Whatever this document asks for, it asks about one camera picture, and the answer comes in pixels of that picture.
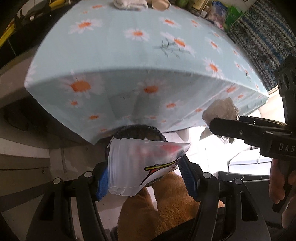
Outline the right hand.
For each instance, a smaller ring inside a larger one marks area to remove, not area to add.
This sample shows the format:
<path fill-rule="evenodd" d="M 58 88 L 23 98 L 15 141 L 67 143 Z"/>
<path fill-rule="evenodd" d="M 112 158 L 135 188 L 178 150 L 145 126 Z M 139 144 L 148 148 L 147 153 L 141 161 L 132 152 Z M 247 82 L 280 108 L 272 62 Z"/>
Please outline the right hand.
<path fill-rule="evenodd" d="M 278 159 L 272 159 L 269 176 L 269 197 L 278 204 L 285 197 L 284 184 L 285 178 L 278 166 Z M 295 196 L 290 199 L 287 209 L 282 213 L 281 223 L 283 228 L 287 228 L 295 219 Z"/>

